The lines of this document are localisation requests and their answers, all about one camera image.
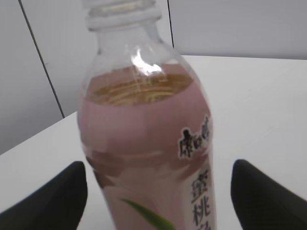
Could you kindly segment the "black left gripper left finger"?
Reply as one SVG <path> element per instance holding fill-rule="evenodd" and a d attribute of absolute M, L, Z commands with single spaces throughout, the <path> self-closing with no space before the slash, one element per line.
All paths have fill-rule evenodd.
<path fill-rule="evenodd" d="M 87 203 L 84 163 L 75 161 L 28 197 L 1 212 L 2 230 L 75 230 Z"/>

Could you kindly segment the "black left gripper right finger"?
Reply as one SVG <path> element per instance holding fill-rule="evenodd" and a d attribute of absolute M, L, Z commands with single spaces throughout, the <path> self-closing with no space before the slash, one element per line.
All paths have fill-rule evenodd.
<path fill-rule="evenodd" d="M 231 199 L 244 230 L 305 230 L 307 202 L 246 160 L 235 161 Z"/>

